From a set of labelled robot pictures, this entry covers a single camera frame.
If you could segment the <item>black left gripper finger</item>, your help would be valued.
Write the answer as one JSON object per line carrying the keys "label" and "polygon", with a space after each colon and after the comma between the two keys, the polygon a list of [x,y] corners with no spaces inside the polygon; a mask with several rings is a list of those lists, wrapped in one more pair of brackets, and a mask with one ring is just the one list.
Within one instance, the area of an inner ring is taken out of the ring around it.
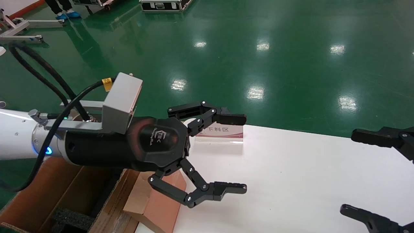
{"label": "black left gripper finger", "polygon": [[[169,172],[175,172],[180,169],[196,187],[193,192],[186,193],[162,180]],[[245,194],[247,192],[246,184],[226,182],[207,183],[186,158],[173,162],[165,169],[158,169],[148,178],[148,182],[157,192],[189,208],[194,208],[204,201],[220,202],[225,194]]]}
{"label": "black left gripper finger", "polygon": [[229,112],[226,107],[216,107],[206,101],[194,102],[168,108],[169,118],[188,122],[189,136],[242,136],[247,117]]}

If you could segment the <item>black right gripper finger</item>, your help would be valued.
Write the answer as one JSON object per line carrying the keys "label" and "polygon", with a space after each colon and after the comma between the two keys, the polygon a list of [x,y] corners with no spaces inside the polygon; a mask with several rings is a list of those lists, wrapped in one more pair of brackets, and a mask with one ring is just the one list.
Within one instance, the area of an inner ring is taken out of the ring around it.
{"label": "black right gripper finger", "polygon": [[351,205],[341,205],[340,213],[346,217],[359,221],[367,227],[370,233],[413,233],[414,223],[405,226],[389,218],[380,216],[362,208],[356,208]]}
{"label": "black right gripper finger", "polygon": [[414,160],[414,127],[406,129],[383,127],[379,131],[355,129],[352,131],[351,140],[378,147],[394,147],[409,161]]}

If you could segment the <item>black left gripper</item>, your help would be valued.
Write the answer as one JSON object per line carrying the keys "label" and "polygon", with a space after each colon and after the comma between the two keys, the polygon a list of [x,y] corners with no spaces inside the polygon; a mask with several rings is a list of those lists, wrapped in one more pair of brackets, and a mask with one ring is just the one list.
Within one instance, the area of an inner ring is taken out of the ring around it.
{"label": "black left gripper", "polygon": [[134,117],[125,134],[68,131],[65,150],[75,165],[170,171],[188,155],[188,129],[173,117]]}

